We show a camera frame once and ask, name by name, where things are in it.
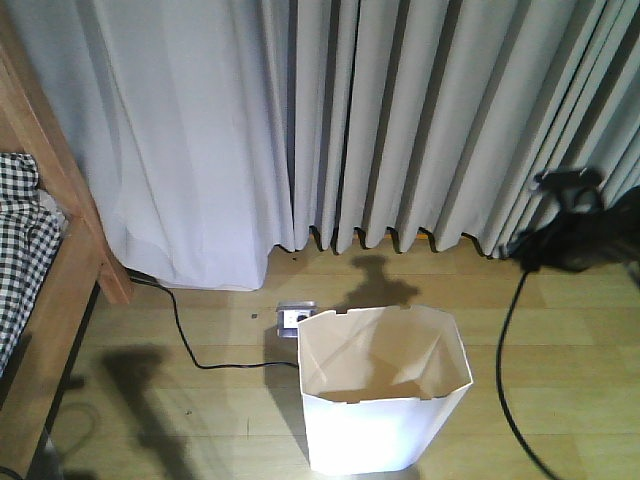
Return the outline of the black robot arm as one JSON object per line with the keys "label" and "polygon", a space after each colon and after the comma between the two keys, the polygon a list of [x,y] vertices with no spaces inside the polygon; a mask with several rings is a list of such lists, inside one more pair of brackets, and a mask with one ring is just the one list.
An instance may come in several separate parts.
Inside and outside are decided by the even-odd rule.
{"label": "black robot arm", "polygon": [[579,273],[639,259],[639,189],[633,187],[606,209],[558,211],[537,230],[525,230],[501,247],[504,258],[525,272],[551,267]]}

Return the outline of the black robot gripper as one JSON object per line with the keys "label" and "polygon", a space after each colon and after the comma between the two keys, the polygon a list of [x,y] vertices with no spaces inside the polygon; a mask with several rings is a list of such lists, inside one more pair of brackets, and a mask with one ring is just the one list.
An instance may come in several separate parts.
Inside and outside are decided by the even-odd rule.
{"label": "black robot gripper", "polygon": [[504,257],[525,272],[550,267],[570,273],[620,263],[610,235],[578,221],[553,221],[537,230],[524,230],[504,246]]}

